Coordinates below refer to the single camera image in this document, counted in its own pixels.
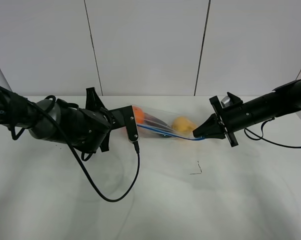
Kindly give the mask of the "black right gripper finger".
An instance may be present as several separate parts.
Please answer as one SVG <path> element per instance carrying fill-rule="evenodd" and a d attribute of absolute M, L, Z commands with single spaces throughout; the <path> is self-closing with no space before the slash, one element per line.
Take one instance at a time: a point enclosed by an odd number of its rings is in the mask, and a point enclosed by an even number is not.
<path fill-rule="evenodd" d="M 193 135 L 216 135 L 220 133 L 220 125 L 218 116 L 213 113 L 209 116 L 209 118 L 193 130 Z"/>
<path fill-rule="evenodd" d="M 225 139 L 225 132 L 220 126 L 200 126 L 194 130 L 195 138 Z"/>

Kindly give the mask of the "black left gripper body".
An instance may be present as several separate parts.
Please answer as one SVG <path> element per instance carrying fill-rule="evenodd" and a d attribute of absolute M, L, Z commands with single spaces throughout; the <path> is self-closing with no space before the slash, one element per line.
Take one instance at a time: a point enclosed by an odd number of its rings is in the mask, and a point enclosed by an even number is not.
<path fill-rule="evenodd" d="M 76 150 L 95 153 L 110 130 L 111 124 L 102 112 L 70 109 L 70 142 Z"/>

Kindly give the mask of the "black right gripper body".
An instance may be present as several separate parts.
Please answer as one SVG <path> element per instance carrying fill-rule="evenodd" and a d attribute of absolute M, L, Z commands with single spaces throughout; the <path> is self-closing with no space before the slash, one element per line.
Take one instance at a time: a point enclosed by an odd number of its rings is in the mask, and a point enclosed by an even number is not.
<path fill-rule="evenodd" d="M 210 98 L 209 101 L 218 117 L 220 128 L 223 128 L 231 147 L 235 147 L 238 145 L 235 132 L 245 127 L 248 117 L 244 108 L 244 102 L 240 97 L 230 92 L 227 92 L 226 96 L 229 96 L 232 100 L 232 105 L 226 108 L 222 107 L 221 101 L 217 96 Z"/>

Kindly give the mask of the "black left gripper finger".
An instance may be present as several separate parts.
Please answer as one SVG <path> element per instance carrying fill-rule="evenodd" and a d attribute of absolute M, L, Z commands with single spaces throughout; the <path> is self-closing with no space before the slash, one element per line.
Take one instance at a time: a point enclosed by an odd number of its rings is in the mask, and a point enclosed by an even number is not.
<path fill-rule="evenodd" d="M 101 109 L 108 110 L 98 96 L 95 87 L 86 88 L 85 108 L 92 112 L 99 112 Z"/>

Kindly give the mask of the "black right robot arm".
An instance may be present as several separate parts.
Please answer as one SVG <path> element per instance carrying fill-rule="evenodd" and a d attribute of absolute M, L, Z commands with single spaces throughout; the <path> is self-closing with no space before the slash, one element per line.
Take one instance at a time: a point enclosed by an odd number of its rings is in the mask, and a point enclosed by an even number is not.
<path fill-rule="evenodd" d="M 269 141 L 263 135 L 259 136 L 248 127 L 262 123 L 260 129 L 264 130 L 266 123 L 276 118 L 301 111 L 301 79 L 297 79 L 275 88 L 272 92 L 254 98 L 248 102 L 228 92 L 219 100 L 217 96 L 209 99 L 214 113 L 199 127 L 192 131 L 195 138 L 228 139 L 230 145 L 235 147 L 238 141 L 235 132 L 243 130 L 253 141 L 263 140 L 270 144 L 289 148 L 301 149 L 301 146 L 288 146 Z"/>

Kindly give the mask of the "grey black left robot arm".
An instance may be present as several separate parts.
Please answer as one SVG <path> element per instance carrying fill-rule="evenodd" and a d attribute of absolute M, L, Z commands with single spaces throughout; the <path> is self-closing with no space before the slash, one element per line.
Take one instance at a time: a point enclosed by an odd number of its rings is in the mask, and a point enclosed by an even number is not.
<path fill-rule="evenodd" d="M 13 140 L 28 130 L 35 139 L 69 144 L 86 154 L 95 153 L 111 130 L 102 111 L 80 108 L 54 95 L 34 103 L 1 86 L 0 125 Z"/>

